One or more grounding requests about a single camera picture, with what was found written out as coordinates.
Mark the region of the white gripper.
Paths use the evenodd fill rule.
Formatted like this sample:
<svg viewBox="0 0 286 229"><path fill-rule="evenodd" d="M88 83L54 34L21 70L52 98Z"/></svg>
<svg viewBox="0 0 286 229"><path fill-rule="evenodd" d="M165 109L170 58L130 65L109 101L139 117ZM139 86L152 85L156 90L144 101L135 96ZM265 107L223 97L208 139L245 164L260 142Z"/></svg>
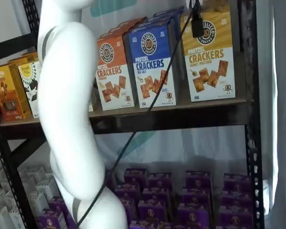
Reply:
<svg viewBox="0 0 286 229"><path fill-rule="evenodd" d="M201 15L201 4L199 0L186 0L186 6L191 7L192 34L194 38L202 37L204 34L203 18Z"/></svg>

